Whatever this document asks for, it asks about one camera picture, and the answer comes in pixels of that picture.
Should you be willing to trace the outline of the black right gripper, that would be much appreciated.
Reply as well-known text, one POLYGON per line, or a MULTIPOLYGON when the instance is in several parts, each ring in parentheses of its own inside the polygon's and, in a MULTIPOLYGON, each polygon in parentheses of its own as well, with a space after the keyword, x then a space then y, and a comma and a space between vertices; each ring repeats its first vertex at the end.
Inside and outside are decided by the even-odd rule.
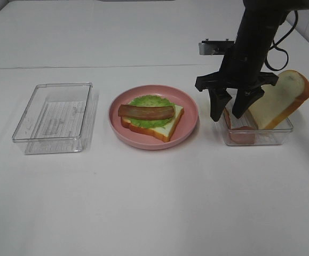
POLYGON ((270 49, 270 46, 250 47, 250 55, 236 59, 234 46, 232 46, 223 55, 219 71, 197 77, 195 87, 199 91, 209 89, 210 117, 213 121, 219 121, 224 108, 232 99, 226 88, 238 89, 232 114, 240 118, 255 101, 264 95, 264 90, 260 86, 265 84, 274 86, 277 83, 276 74, 261 71, 270 49))

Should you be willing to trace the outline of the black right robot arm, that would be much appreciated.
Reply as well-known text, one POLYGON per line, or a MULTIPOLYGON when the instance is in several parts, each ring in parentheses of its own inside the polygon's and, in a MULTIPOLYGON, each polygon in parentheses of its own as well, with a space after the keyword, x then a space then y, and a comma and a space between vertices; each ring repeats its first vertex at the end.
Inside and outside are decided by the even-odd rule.
POLYGON ((199 43, 201 55, 223 55, 217 72, 199 76, 195 87, 208 90, 210 117, 219 121, 227 103, 232 98, 227 89, 236 89, 233 115, 240 118, 244 112, 264 95, 262 85, 275 85, 278 77, 272 69, 262 72, 278 27, 290 12, 309 10, 309 1, 244 1, 245 11, 234 41, 210 41, 199 43))

